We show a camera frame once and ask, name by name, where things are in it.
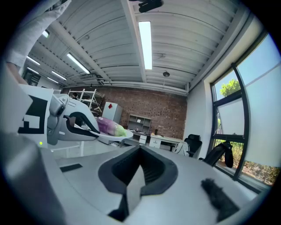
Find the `ceiling light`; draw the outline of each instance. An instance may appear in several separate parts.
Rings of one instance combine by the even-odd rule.
[[[44,30],[42,34],[43,34],[45,37],[48,37],[50,33],[49,33],[48,31]]]
[[[150,22],[139,22],[145,69],[152,69],[151,26]]]
[[[76,58],[73,57],[73,55],[68,53],[67,57],[70,58],[76,65],[78,65],[85,73],[90,73],[89,70],[87,70]]]
[[[53,80],[53,79],[51,79],[51,78],[49,78],[49,77],[47,77],[49,80],[51,80],[51,81],[54,81],[55,83],[58,83],[57,81],[55,81],[55,80]]]
[[[40,65],[40,63],[39,63],[39,62],[35,61],[33,58],[30,58],[29,56],[27,56],[27,59],[29,59],[30,61],[32,61],[32,62],[34,62],[34,63],[36,63],[37,65]]]
[[[35,71],[35,70],[33,70],[33,69],[29,68],[29,67],[27,67],[27,69],[31,70],[32,72],[34,72],[36,74],[39,74],[37,71]]]
[[[57,74],[56,72],[52,71],[52,73],[57,75],[58,77],[62,78],[63,80],[66,80],[64,77],[62,77],[61,75]]]

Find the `black chair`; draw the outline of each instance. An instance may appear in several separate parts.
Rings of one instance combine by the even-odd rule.
[[[233,166],[233,155],[232,155],[232,145],[229,141],[220,143],[210,151],[206,158],[199,158],[199,160],[211,165],[212,167],[216,162],[225,154],[224,162],[227,167],[232,168]]]
[[[200,135],[190,134],[184,141],[189,145],[189,151],[187,151],[189,157],[193,157],[193,155],[202,145],[202,141],[200,141]]]

